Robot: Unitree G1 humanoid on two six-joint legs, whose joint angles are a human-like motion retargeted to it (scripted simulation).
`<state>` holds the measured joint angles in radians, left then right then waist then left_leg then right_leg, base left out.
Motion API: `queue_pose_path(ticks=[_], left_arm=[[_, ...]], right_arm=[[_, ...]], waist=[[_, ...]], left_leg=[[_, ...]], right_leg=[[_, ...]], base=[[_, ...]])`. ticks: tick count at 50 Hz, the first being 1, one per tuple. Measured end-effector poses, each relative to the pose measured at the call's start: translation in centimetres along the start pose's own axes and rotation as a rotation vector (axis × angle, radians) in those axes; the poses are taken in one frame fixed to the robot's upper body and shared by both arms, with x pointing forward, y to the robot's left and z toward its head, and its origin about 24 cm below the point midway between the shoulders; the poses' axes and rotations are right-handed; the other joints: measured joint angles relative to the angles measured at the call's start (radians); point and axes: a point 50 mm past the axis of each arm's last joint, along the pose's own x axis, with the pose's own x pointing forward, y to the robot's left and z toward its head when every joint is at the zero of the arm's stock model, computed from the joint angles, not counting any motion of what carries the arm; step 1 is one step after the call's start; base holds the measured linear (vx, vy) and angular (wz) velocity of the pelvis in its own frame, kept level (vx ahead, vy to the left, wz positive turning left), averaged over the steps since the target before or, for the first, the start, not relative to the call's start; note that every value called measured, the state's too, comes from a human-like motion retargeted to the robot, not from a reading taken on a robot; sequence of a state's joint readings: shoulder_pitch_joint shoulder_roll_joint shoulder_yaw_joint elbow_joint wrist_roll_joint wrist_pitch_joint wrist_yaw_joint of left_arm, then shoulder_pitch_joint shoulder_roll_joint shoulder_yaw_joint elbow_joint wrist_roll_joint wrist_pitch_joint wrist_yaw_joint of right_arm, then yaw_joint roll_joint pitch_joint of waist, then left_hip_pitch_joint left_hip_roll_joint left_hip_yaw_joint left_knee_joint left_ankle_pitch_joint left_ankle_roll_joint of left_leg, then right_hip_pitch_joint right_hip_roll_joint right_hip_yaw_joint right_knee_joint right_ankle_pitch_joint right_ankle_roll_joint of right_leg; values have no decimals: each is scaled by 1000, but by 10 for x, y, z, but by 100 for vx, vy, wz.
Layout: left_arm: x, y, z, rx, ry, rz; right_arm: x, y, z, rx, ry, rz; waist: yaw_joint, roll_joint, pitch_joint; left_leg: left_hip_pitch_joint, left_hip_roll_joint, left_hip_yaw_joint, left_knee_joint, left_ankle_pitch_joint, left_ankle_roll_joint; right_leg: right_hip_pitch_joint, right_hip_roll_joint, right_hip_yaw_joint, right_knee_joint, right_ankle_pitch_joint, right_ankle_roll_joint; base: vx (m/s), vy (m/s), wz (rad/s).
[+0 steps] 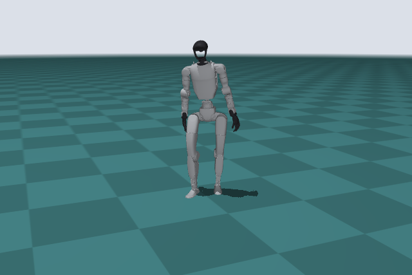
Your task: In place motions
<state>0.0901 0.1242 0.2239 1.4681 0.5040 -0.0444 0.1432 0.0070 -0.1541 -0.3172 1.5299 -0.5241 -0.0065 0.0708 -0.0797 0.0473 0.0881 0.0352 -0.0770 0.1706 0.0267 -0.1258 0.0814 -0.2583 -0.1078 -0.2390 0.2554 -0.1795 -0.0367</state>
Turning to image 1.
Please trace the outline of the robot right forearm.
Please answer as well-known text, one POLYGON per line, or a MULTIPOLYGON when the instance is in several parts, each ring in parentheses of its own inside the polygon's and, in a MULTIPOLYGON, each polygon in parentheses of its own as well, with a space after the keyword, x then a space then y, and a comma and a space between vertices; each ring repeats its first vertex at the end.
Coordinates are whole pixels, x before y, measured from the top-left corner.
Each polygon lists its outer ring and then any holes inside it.
MULTIPOLYGON (((181 94, 180 94, 181 95, 181 94)), ((188 116, 188 109, 189 109, 189 98, 188 97, 182 97, 181 96, 181 102, 182 102, 182 113, 186 113, 188 116)), ((181 115, 182 115, 181 113, 181 115)))

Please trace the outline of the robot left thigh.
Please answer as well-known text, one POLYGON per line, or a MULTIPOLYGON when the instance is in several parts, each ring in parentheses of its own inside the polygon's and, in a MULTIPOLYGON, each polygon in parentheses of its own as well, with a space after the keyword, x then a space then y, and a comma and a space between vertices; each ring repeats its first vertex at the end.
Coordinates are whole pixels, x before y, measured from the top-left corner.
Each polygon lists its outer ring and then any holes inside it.
POLYGON ((224 113, 215 112, 215 135, 216 148, 214 149, 214 157, 224 153, 225 137, 227 133, 227 116, 224 113))

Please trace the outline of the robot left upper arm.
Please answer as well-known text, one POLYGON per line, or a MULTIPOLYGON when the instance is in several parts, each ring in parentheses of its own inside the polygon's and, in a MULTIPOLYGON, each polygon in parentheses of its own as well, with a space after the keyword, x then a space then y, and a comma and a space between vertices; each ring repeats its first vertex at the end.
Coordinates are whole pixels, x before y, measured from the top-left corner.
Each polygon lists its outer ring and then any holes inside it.
POLYGON ((222 94, 227 95, 230 94, 229 85, 228 85, 228 77, 226 72, 226 67, 224 64, 214 64, 214 68, 216 73, 219 74, 220 82, 222 84, 222 94))

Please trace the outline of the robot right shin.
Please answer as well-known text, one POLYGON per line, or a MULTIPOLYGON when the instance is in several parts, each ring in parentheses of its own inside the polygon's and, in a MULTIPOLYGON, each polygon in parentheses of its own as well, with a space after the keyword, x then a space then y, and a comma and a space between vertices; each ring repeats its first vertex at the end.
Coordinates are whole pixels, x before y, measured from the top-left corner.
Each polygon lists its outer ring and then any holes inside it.
POLYGON ((193 162, 192 157, 188 156, 187 157, 187 168, 188 168, 188 174, 191 179, 191 187, 192 189, 195 189, 197 191, 197 178, 198 178, 198 170, 199 170, 199 162, 193 162))

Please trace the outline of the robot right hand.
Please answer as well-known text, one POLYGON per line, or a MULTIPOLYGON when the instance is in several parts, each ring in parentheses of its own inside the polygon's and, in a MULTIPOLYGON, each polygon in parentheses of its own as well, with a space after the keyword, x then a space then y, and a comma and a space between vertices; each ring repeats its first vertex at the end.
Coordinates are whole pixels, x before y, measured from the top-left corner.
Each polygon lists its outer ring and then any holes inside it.
POLYGON ((187 119, 187 114, 184 112, 182 113, 182 123, 183 123, 185 132, 187 132, 186 119, 187 119))

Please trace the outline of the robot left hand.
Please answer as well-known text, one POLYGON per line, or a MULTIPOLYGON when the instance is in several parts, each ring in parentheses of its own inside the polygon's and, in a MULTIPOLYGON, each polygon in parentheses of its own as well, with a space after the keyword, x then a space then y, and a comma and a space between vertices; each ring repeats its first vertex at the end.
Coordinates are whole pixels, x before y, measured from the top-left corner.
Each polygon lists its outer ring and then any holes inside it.
POLYGON ((237 113, 235 112, 235 114, 234 114, 232 110, 229 110, 229 113, 230 113, 230 116, 232 117, 232 120, 233 120, 232 129, 235 125, 235 130, 234 131, 237 131, 238 128, 240 127, 239 118, 237 117, 237 113))

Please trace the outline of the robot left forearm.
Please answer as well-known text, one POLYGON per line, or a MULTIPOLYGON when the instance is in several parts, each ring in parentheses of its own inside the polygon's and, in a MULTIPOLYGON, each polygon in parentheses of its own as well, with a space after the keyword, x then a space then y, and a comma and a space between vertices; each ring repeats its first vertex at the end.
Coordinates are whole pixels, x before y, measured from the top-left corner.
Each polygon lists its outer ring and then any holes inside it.
POLYGON ((233 113, 235 114, 236 109, 234 107, 234 101, 233 101, 233 96, 232 96, 232 92, 231 92, 231 88, 229 87, 230 90, 230 94, 227 94, 225 96, 226 102, 227 102, 227 107, 228 107, 228 112, 229 110, 232 110, 233 113))

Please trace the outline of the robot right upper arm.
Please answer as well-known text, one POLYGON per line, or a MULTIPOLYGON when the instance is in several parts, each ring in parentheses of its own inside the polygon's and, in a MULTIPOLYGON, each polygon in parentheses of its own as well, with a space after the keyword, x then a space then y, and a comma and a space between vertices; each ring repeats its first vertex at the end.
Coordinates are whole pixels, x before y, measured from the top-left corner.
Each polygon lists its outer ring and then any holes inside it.
POLYGON ((182 70, 182 85, 183 85, 183 89, 181 90, 181 96, 182 97, 189 97, 191 95, 191 91, 190 91, 190 68, 191 66, 186 66, 183 70, 182 70))

